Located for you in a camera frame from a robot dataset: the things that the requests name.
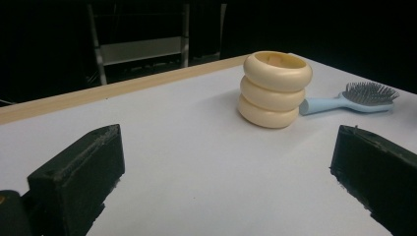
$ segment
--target bangle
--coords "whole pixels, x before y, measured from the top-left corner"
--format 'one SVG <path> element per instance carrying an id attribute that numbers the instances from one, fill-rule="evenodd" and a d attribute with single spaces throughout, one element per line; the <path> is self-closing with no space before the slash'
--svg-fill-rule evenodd
<path id="1" fill-rule="evenodd" d="M 243 69 L 257 86 L 276 91 L 298 91 L 312 79 L 313 71 L 303 59 L 282 52 L 260 51 L 246 58 Z"/>
<path id="2" fill-rule="evenodd" d="M 266 128 L 284 128 L 298 116 L 298 106 L 289 111 L 271 111 L 250 103 L 242 94 L 239 96 L 238 110 L 250 122 Z"/>
<path id="3" fill-rule="evenodd" d="M 282 92 L 261 88 L 254 85 L 246 76 L 240 82 L 240 90 L 249 102 L 273 111 L 293 110 L 303 102 L 306 94 L 304 89 Z"/>

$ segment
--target light blue hairbrush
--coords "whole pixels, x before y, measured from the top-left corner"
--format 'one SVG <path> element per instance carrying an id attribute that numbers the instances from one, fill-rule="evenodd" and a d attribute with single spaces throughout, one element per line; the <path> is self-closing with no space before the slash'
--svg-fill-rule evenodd
<path id="1" fill-rule="evenodd" d="M 300 105 L 300 114 L 313 113 L 346 107 L 360 112 L 388 111 L 393 100 L 399 97 L 394 89 L 374 83 L 359 82 L 346 85 L 346 91 L 336 98 L 305 98 Z"/>

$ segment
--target wooden table edge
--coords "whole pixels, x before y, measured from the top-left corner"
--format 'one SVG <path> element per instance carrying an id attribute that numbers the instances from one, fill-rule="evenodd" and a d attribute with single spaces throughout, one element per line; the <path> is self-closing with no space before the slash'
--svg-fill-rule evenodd
<path id="1" fill-rule="evenodd" d="M 0 107 L 0 125 L 243 65 L 248 55 Z"/>

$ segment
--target white table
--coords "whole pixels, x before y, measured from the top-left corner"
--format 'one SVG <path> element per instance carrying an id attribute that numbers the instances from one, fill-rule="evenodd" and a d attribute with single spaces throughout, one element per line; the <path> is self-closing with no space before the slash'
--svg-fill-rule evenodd
<path id="1" fill-rule="evenodd" d="M 346 83 L 365 80 L 308 61 L 314 76 L 307 96 L 335 97 Z M 390 112 L 338 109 L 265 129 L 237 111 L 242 76 L 240 64 L 68 108 L 61 99 L 62 109 L 4 121 L 0 189 L 22 195 L 38 166 L 87 132 L 117 123 L 126 173 L 89 235 L 390 235 L 328 168 L 340 125 L 417 152 L 417 95 L 398 89 Z M 22 109 L 31 105 L 39 107 Z"/>

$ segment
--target hairbrush bristles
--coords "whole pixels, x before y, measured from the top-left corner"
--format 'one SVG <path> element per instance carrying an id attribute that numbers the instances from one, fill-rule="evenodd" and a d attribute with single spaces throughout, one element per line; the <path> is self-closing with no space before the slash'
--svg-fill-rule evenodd
<path id="1" fill-rule="evenodd" d="M 346 85 L 343 96 L 363 105 L 390 104 L 399 97 L 394 89 L 374 82 L 358 82 Z"/>

